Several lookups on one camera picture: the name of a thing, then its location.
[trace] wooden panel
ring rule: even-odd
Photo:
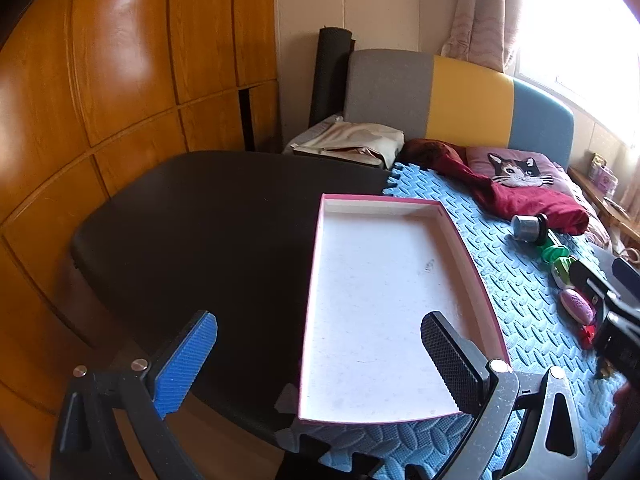
[[[67,71],[71,0],[35,0],[0,51],[0,221],[88,143]]]
[[[190,152],[244,150],[238,93],[215,96],[180,110]]]
[[[178,115],[172,112],[111,142],[95,154],[95,160],[113,196],[160,162],[185,150]]]
[[[278,142],[278,83],[269,81],[249,90],[251,122],[254,128],[255,149],[276,152]]]
[[[40,290],[55,304],[64,298],[60,270],[69,241],[104,200],[91,159],[86,158],[53,181],[6,228],[4,236],[9,245]]]
[[[169,0],[178,100],[236,86],[231,0]]]
[[[99,357],[110,360],[126,335],[118,319],[100,302],[94,290],[76,267],[71,254],[66,254],[58,268],[57,309],[93,348]]]
[[[174,104],[166,0],[74,0],[72,24],[92,145]]]
[[[87,362],[90,350],[49,310],[4,244],[0,244],[0,318],[0,354],[4,356],[0,381],[56,411],[69,374],[77,364]]]
[[[238,85],[276,79],[273,0],[234,0]]]
[[[30,406],[0,384],[2,429],[39,479],[49,478],[56,417]]]

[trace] cat face embroidery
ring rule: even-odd
[[[541,187],[551,186],[554,182],[552,175],[542,175],[536,161],[529,157],[527,160],[513,160],[502,158],[495,153],[487,155],[489,162],[494,165],[493,180],[506,187]]]

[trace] blue cushion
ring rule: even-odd
[[[574,115],[551,95],[514,79],[513,121],[509,148],[544,153],[563,168],[569,165]]]

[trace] wooden floor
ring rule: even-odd
[[[144,354],[129,342],[117,355],[114,367],[128,367]],[[142,480],[155,480],[125,412],[116,420],[127,450]],[[182,448],[207,480],[272,480],[284,452],[226,420],[195,396],[188,394],[180,410],[167,415],[167,424]]]

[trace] beige bag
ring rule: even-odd
[[[296,155],[328,156],[389,170],[403,145],[400,130],[382,124],[338,121],[315,139],[291,147]]]

